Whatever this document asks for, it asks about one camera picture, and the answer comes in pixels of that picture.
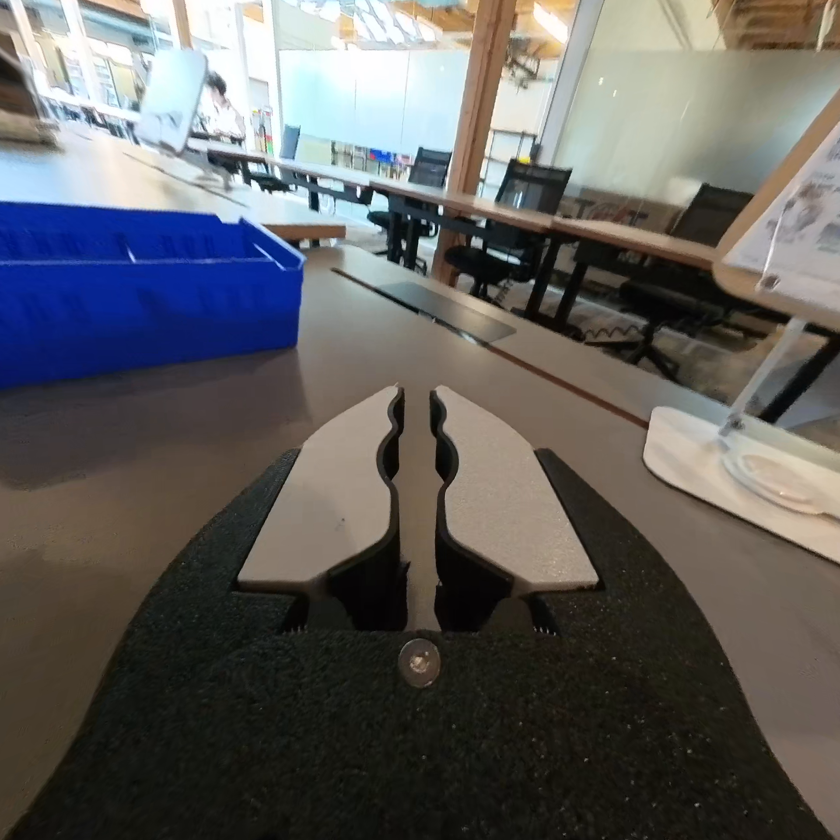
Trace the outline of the wooden pillar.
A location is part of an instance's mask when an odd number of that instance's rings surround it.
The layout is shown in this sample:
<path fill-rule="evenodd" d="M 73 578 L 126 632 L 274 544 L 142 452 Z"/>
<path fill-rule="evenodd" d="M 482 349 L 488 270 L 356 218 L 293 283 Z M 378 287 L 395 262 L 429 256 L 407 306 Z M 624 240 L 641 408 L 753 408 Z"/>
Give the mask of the wooden pillar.
<path fill-rule="evenodd" d="M 475 196 L 517 2 L 479 1 L 447 192 Z"/>

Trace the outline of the black mesh office chair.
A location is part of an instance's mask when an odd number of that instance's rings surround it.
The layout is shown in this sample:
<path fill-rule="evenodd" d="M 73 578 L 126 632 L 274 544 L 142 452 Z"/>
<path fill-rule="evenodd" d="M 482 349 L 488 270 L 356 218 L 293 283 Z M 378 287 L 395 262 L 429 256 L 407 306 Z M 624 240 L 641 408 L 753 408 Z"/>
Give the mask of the black mesh office chair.
<path fill-rule="evenodd" d="M 554 216 L 571 170 L 511 159 L 496 197 L 510 209 Z M 488 236 L 470 233 L 465 243 L 448 248 L 444 260 L 456 275 L 472 279 L 470 296 L 489 301 L 490 287 L 509 287 L 535 277 L 543 260 L 546 238 L 525 228 L 488 219 L 479 226 Z"/>
<path fill-rule="evenodd" d="M 285 125 L 281 135 L 280 158 L 293 160 L 298 149 L 300 128 Z M 256 184 L 263 193 L 287 193 L 290 186 L 275 173 L 274 165 L 269 162 L 248 163 L 246 170 L 249 184 Z"/>
<path fill-rule="evenodd" d="M 447 180 L 451 159 L 451 152 L 419 147 L 407 179 L 408 182 L 415 186 L 443 188 Z M 388 259 L 394 255 L 397 263 L 405 261 L 405 247 L 409 244 L 409 233 L 413 230 L 415 234 L 413 237 L 413 258 L 410 260 L 409 267 L 411 270 L 420 269 L 421 274 L 426 275 L 427 262 L 418 256 L 417 250 L 421 238 L 431 238 L 438 233 L 439 227 L 434 222 L 426 219 L 412 222 L 408 217 L 401 216 L 401 225 L 397 229 L 397 242 L 395 243 L 392 236 L 392 216 L 390 212 L 370 211 L 367 213 L 366 220 L 380 228 L 386 236 L 384 248 L 375 250 L 373 255 Z"/>
<path fill-rule="evenodd" d="M 752 197 L 750 193 L 703 183 L 669 235 L 715 248 Z M 588 339 L 586 343 L 631 365 L 648 361 L 673 383 L 678 382 L 679 363 L 655 347 L 657 332 L 662 328 L 716 326 L 735 308 L 716 286 L 710 269 L 655 257 L 645 258 L 636 267 L 620 286 L 618 297 L 632 314 L 644 319 L 639 338 Z"/>

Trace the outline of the grey top desk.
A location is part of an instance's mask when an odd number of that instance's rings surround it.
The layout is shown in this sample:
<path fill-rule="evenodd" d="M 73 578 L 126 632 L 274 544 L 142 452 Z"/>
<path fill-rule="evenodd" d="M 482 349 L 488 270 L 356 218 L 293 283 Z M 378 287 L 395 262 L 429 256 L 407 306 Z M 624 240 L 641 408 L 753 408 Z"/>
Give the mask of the grey top desk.
<path fill-rule="evenodd" d="M 177 156 L 134 146 L 123 155 L 158 175 L 162 185 L 174 191 L 170 207 L 214 215 L 225 222 L 245 218 L 289 243 L 308 241 L 313 245 L 346 235 L 346 225 L 334 217 L 317 213 L 286 194 L 261 192 L 245 184 L 223 167 L 211 164 L 207 152 L 188 150 Z"/>

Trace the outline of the blue plastic bin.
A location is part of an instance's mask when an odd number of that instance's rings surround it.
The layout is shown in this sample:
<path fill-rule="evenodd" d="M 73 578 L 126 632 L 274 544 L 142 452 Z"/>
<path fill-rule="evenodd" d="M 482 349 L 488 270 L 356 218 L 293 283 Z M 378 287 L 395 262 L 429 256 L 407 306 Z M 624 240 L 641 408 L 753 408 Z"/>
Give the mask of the blue plastic bin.
<path fill-rule="evenodd" d="M 245 218 L 2 202 L 2 389 L 294 347 L 305 264 Z"/>

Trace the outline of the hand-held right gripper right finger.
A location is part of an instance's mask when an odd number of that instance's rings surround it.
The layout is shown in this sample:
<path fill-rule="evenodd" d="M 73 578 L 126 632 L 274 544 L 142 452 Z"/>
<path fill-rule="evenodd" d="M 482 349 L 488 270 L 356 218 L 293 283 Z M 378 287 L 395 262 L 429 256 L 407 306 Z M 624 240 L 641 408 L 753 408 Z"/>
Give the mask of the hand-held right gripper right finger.
<path fill-rule="evenodd" d="M 598 573 L 530 442 L 448 386 L 429 401 L 443 481 L 439 579 L 447 562 L 463 560 L 513 595 L 596 588 Z"/>

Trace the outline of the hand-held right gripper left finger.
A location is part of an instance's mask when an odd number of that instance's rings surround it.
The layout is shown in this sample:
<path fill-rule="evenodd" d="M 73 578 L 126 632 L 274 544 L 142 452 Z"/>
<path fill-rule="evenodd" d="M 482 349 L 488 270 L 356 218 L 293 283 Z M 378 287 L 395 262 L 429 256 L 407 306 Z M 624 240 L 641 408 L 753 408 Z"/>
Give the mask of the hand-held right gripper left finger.
<path fill-rule="evenodd" d="M 300 448 L 246 560 L 249 592 L 314 595 L 352 581 L 375 595 L 399 564 L 404 389 L 388 385 L 346 409 Z"/>

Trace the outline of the clear sign stand white base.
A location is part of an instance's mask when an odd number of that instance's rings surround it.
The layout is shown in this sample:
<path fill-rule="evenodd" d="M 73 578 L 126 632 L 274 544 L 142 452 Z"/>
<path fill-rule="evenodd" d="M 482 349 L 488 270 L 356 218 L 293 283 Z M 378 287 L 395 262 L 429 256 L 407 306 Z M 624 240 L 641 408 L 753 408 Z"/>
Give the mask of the clear sign stand white base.
<path fill-rule="evenodd" d="M 664 483 L 837 564 L 838 453 L 747 410 L 804 332 L 808 309 L 815 310 L 819 326 L 838 320 L 838 279 L 783 272 L 778 285 L 792 318 L 725 419 L 711 422 L 656 407 L 643 461 Z"/>

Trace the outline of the wooden office desk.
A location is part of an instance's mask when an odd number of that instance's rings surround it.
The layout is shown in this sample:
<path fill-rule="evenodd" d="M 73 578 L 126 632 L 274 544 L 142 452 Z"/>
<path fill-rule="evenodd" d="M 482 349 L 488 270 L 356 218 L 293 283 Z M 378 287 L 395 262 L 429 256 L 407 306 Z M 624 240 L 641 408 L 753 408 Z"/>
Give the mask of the wooden office desk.
<path fill-rule="evenodd" d="M 215 140 L 189 139 L 186 148 L 208 160 L 214 158 L 235 165 L 242 182 L 247 186 L 256 184 L 263 193 L 283 193 L 299 187 L 308 194 L 308 205 L 313 211 L 320 209 L 320 196 L 369 207 L 375 193 L 371 179 L 361 171 L 276 159 L 234 143 Z"/>
<path fill-rule="evenodd" d="M 713 246 L 614 222 L 555 216 L 551 219 L 551 230 L 554 234 L 576 237 L 581 242 L 596 242 L 705 271 L 712 268 L 716 256 L 716 249 Z M 551 330 L 566 337 L 572 337 L 574 333 L 569 325 L 569 317 L 583 286 L 587 268 L 588 264 L 585 261 L 575 261 L 574 269 L 551 321 Z"/>
<path fill-rule="evenodd" d="M 529 209 L 517 209 L 488 198 L 453 192 L 444 188 L 415 185 L 409 182 L 373 177 L 371 189 L 385 195 L 392 222 L 392 247 L 388 259 L 396 261 L 397 235 L 403 223 L 407 224 L 407 240 L 404 253 L 404 267 L 414 268 L 417 255 L 418 229 L 421 222 L 429 222 L 442 230 L 448 230 L 468 238 L 480 238 L 486 245 L 512 248 L 497 228 L 486 225 L 507 226 L 535 239 L 542 246 L 539 253 L 538 271 L 533 289 L 524 310 L 524 318 L 536 322 L 544 293 L 552 278 L 555 261 L 561 247 L 561 231 L 556 227 L 557 217 Z"/>

